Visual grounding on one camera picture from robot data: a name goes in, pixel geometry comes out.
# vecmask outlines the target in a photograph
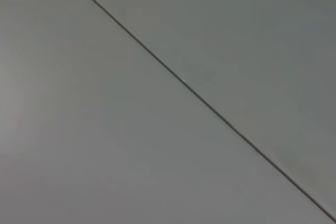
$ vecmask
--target diagonal line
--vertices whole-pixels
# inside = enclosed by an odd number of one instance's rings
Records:
[[[188,88],[198,99],[200,99],[212,112],[214,112],[222,121],[224,121],[233,131],[235,131],[243,140],[245,140],[257,153],[259,153],[267,162],[269,162],[276,170],[284,175],[296,188],[298,188],[308,199],[311,200],[322,212],[325,213],[333,222],[336,218],[319,204],[303,187],[294,181],[285,171],[275,164],[266,154],[264,154],[254,143],[252,143],[245,135],[236,129],[226,118],[224,118],[214,107],[205,101],[192,87],[183,81],[170,67],[168,67],[158,56],[156,56],[144,43],[142,43],[133,33],[131,33],[123,24],[121,24],[98,0],[92,0],[100,9],[102,9],[110,18],[112,18],[126,33],[128,33],[137,43],[139,43],[151,56],[153,56],[166,70],[168,70],[177,80],[179,80],[186,88]]]

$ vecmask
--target flat surface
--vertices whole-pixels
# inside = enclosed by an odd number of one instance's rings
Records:
[[[98,0],[336,216],[335,0]]]
[[[1,223],[331,223],[91,0],[0,0]]]

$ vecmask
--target white panel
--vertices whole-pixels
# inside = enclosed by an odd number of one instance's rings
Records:
[[[335,0],[98,0],[336,216]]]
[[[91,0],[0,0],[1,223],[331,223]]]

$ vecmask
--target gray surface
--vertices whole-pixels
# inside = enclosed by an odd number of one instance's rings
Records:
[[[0,0],[1,223],[331,223],[90,0]]]
[[[336,216],[335,0],[98,0]]]

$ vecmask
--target ceiling panel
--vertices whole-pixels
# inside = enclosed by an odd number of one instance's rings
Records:
[[[3,223],[331,223],[91,0],[0,0]]]

